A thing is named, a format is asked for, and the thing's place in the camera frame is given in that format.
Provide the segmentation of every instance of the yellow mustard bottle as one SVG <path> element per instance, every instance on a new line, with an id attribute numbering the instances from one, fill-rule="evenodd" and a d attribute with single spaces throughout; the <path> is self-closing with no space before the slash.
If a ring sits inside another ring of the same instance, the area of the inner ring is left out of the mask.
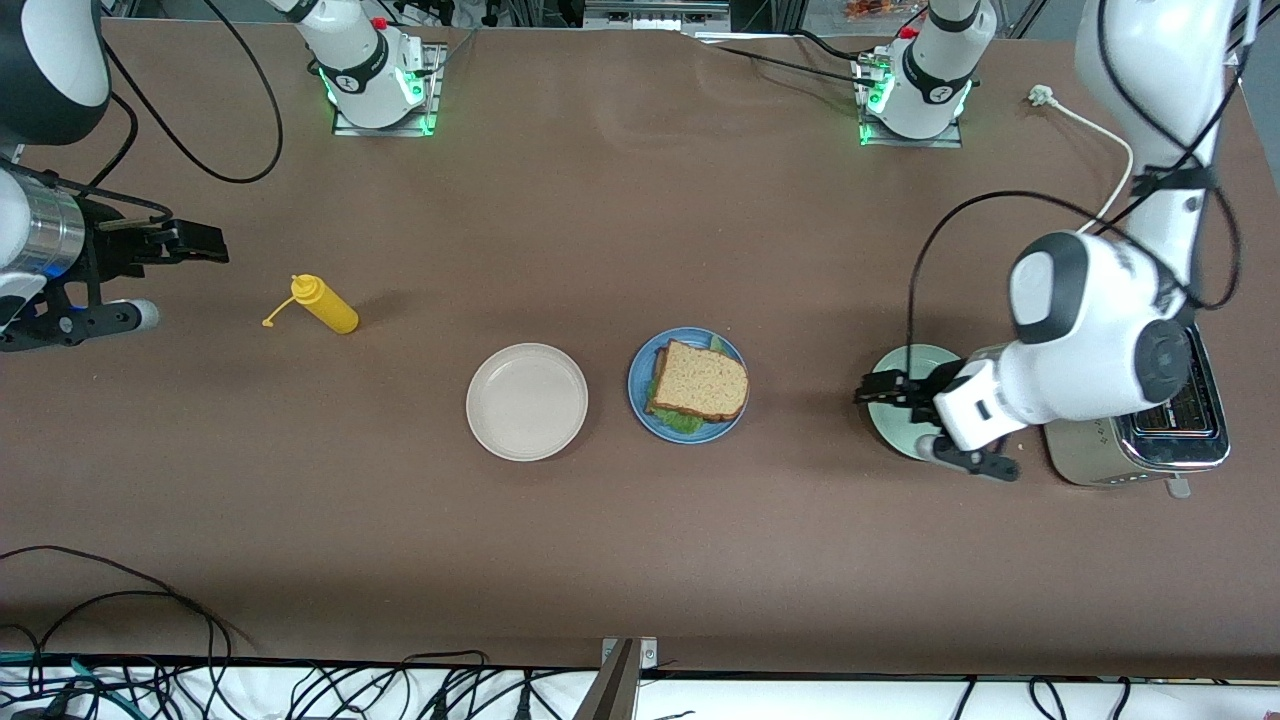
<path id="1" fill-rule="evenodd" d="M 289 291 L 292 292 L 289 299 L 262 320 L 264 328 L 273 327 L 271 318 L 294 300 L 338 334 L 347 334 L 360 324 L 360 315 L 351 305 L 315 275 L 293 275 Z"/>

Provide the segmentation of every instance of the table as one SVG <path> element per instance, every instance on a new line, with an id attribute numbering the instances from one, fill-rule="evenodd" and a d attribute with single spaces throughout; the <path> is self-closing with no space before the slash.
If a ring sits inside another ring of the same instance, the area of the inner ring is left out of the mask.
<path id="1" fill-rule="evenodd" d="M 239 626 L 246 655 L 475 646 L 591 665 L 600 637 L 644 634 L 675 667 L 1280 671 L 1280 218 L 1242 102 L 1220 156 L 1245 284 L 1202 320 L 1235 447 L 1176 502 L 1160 484 L 1065 483 L 1038 432 L 1010 443 L 1014 486 L 908 461 L 850 404 L 902 342 L 911 260 L 947 209 L 997 188 L 1106 197 L 1117 150 L 1020 101 L 1043 82 L 1103 117 L 1069 46 L 993 44 L 965 146 L 943 151 L 859 146 L 838 83 L 680 35 L 483 32 L 447 70 L 435 137 L 355 140 L 329 135 L 296 31 L 243 29 L 284 110 L 284 158 L 261 183 L 220 184 L 143 118 L 106 184 L 221 227 L 232 264 L 108 284 L 161 307 L 154 332 L 0 359 L 4 547 L 56 542 L 159 575 Z M 265 163 L 268 105 L 220 26 L 105 33 L 200 156 Z M 751 47 L 840 69 L 792 40 Z M 123 129 L 111 110 L 26 161 L 88 177 Z M 1011 260 L 1076 222 L 1023 200 L 957 218 L 922 279 L 918 338 L 1009 340 Z M 1203 247 L 1216 283 L 1216 215 Z M 300 272 L 349 300 L 360 331 L 300 310 L 261 328 Z M 753 379 L 739 427 L 701 447 L 644 432 L 623 392 L 636 348 L 685 324 L 728 337 Z M 472 439 L 463 396 L 525 341 L 573 356 L 591 406 L 564 452 L 512 464 Z M 0 573 L 4 615 L 32 623 L 136 587 L 54 557 Z M 179 609 L 95 612 L 51 648 L 204 653 Z"/>

